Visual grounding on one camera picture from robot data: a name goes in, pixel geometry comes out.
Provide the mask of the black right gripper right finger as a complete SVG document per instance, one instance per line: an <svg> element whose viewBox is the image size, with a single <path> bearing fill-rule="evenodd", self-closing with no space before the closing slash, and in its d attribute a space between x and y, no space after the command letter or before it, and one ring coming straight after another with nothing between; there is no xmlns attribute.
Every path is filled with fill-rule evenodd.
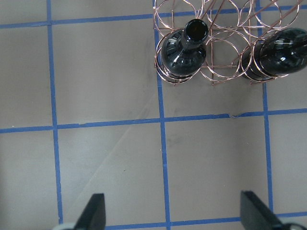
<svg viewBox="0 0 307 230"><path fill-rule="evenodd" d="M240 193L240 221L245 230L283 229L283 223L252 191Z"/></svg>

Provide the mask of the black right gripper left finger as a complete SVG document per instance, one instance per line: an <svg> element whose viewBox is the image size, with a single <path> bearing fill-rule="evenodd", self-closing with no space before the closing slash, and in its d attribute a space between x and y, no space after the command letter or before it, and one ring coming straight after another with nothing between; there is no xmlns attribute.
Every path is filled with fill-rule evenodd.
<svg viewBox="0 0 307 230"><path fill-rule="evenodd" d="M104 230L106 207L104 194L93 194L77 220L75 230Z"/></svg>

